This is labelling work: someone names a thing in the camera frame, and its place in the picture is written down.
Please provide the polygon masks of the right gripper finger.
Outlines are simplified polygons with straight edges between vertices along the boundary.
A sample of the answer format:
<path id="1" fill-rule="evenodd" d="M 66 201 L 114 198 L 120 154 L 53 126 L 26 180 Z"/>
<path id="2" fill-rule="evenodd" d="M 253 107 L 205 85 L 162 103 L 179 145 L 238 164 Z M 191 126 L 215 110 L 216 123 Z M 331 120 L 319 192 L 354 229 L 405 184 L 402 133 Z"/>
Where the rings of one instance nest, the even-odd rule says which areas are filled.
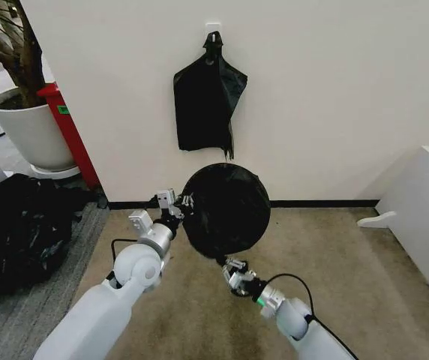
<path id="1" fill-rule="evenodd" d="M 247 261 L 227 257 L 225 264 L 229 264 L 236 269 L 236 273 L 233 276 L 237 278 L 255 278 L 257 276 L 255 271 L 249 269 Z"/>
<path id="2" fill-rule="evenodd" d="M 225 265 L 222 267 L 222 275 L 223 275 L 224 280 L 225 280 L 225 281 L 226 281 L 226 283 L 227 283 L 227 286 L 229 287 L 229 291 L 230 291 L 233 295 L 235 295 L 235 296 L 236 296 L 236 295 L 237 295 L 236 288 L 233 286 L 232 281 L 231 281 L 232 276 L 233 276 L 235 273 L 236 273 L 236 269 L 235 269 L 232 265 L 225 264 Z"/>

